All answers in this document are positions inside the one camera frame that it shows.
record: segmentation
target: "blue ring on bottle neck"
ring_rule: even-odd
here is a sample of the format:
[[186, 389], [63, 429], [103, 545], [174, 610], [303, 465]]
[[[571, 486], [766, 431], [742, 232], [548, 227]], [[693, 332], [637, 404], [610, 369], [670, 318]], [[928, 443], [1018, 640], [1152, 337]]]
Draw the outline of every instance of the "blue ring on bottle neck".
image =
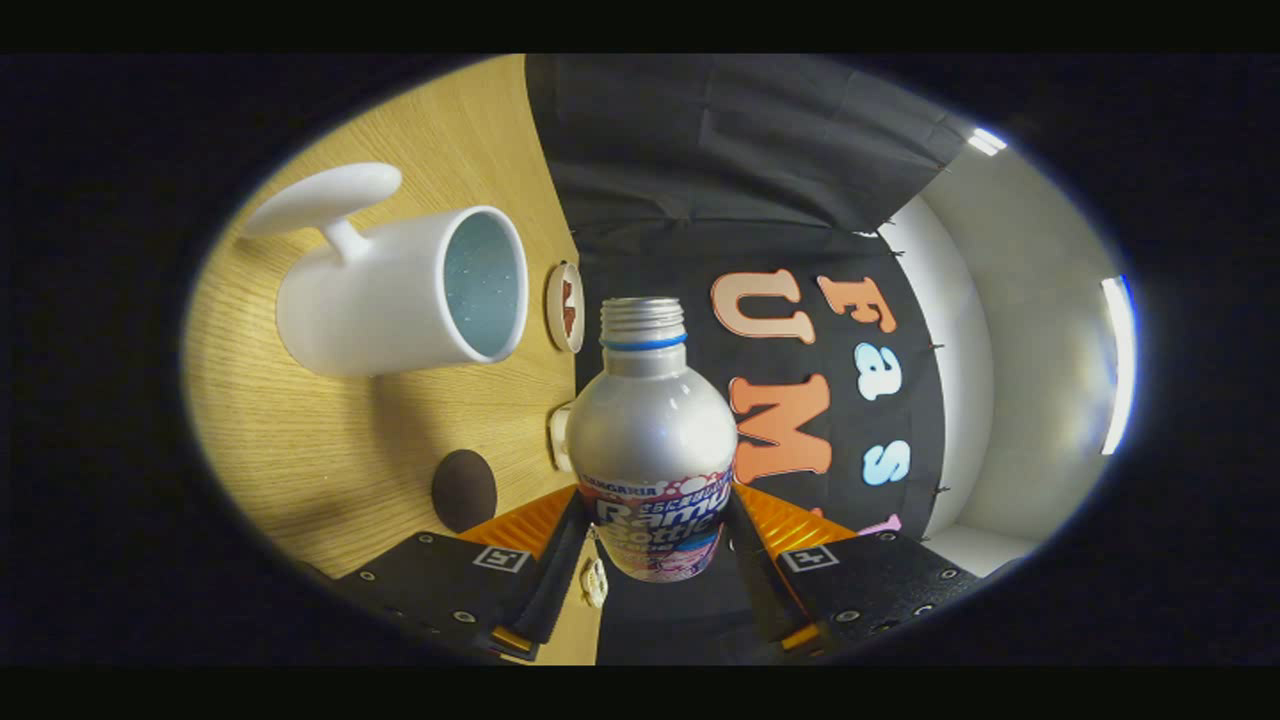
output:
[[604, 342], [600, 345], [608, 350], [617, 350], [620, 352], [637, 352], [640, 350], [662, 350], [663, 347], [671, 347], [672, 345], [680, 345], [689, 338], [689, 333], [668, 337], [667, 340], [654, 340], [649, 342]]

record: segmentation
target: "fluorescent light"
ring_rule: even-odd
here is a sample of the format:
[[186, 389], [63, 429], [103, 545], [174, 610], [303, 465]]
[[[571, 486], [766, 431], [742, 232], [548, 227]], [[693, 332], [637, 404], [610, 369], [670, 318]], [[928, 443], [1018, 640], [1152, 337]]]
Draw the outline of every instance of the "fluorescent light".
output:
[[1000, 152], [998, 147], [991, 145], [989, 142], [978, 137], [977, 135], [969, 138], [969, 145], [973, 145], [974, 147], [982, 150], [987, 155], [995, 155], [996, 152]]
[[991, 135], [989, 132], [982, 128], [973, 131], [973, 135], [977, 136], [979, 140], [987, 141], [987, 145], [991, 145], [996, 150], [1004, 150], [1005, 147], [1009, 147], [1007, 145], [1005, 145], [1004, 140], [1000, 140], [998, 137]]
[[1111, 409], [1111, 427], [1102, 443], [1102, 455], [1111, 455], [1124, 437], [1133, 409], [1133, 388], [1137, 380], [1137, 347], [1134, 338], [1133, 304], [1124, 275], [1102, 281], [1102, 293], [1111, 313], [1111, 327], [1116, 334], [1116, 402]]

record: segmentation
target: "orange letter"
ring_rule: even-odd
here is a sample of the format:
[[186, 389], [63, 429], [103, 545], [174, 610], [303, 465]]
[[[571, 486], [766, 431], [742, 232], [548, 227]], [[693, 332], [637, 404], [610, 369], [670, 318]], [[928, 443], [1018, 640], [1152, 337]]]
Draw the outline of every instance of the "orange letter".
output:
[[721, 275], [712, 284], [712, 310], [724, 328], [744, 337], [797, 337], [805, 345], [818, 340], [808, 313], [792, 313], [790, 318], [748, 318], [737, 309], [737, 301], [748, 295], [771, 295], [800, 302], [800, 286], [790, 270]]
[[739, 482], [751, 484], [765, 475], [826, 473], [831, 468], [831, 443], [796, 429], [831, 407], [827, 378], [814, 374], [795, 386], [753, 386], [744, 378], [733, 378], [728, 396], [739, 415], [756, 405], [773, 406], [737, 425], [744, 436], [769, 443], [737, 443], [733, 462]]
[[831, 305], [832, 313], [844, 315], [845, 309], [854, 305], [854, 311], [849, 316], [859, 323], [879, 320], [881, 331], [891, 333], [897, 329], [897, 320], [890, 313], [888, 304], [884, 302], [884, 296], [881, 295], [876, 281], [863, 278], [861, 282], [837, 283], [818, 275], [818, 287], [822, 288], [822, 295], [827, 299], [827, 305]]

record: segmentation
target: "white mug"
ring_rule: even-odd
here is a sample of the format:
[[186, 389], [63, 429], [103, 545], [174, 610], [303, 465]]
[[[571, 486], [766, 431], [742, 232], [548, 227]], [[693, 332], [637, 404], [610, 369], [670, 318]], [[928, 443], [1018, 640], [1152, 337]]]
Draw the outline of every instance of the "white mug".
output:
[[275, 300], [280, 341], [314, 373], [498, 363], [520, 343], [529, 278], [520, 234], [500, 210], [477, 205], [365, 234], [347, 220], [401, 179], [383, 163], [333, 168], [284, 188], [244, 225], [246, 237], [317, 227], [329, 240], [289, 269]]

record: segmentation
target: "black fabric backdrop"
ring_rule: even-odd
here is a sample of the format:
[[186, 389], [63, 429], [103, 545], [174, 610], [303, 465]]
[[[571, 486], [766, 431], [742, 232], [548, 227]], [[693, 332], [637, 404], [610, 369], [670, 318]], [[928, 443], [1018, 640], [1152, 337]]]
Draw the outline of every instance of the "black fabric backdrop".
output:
[[[577, 388], [602, 370], [605, 299], [678, 297], [689, 365], [726, 401], [735, 377], [759, 386], [822, 374], [829, 386], [829, 407], [799, 427], [831, 445], [829, 469], [762, 477], [753, 488], [855, 530], [897, 514], [902, 532], [920, 538], [942, 469], [942, 389], [919, 304], [876, 229], [955, 158], [972, 126], [818, 56], [531, 55], [526, 74], [580, 252]], [[778, 269], [795, 277], [800, 301], [749, 296], [740, 307], [753, 318], [805, 311], [813, 345], [742, 337], [713, 311], [721, 275]], [[818, 275], [873, 278], [896, 331], [833, 313]], [[858, 392], [860, 342], [897, 355], [896, 393], [867, 401]], [[863, 455], [893, 441], [910, 446], [908, 475], [865, 483]], [[604, 664], [755, 662], [768, 653], [749, 639], [750, 602], [724, 547], [703, 575], [675, 585], [609, 575]], [[657, 632], [673, 624], [686, 630]]]

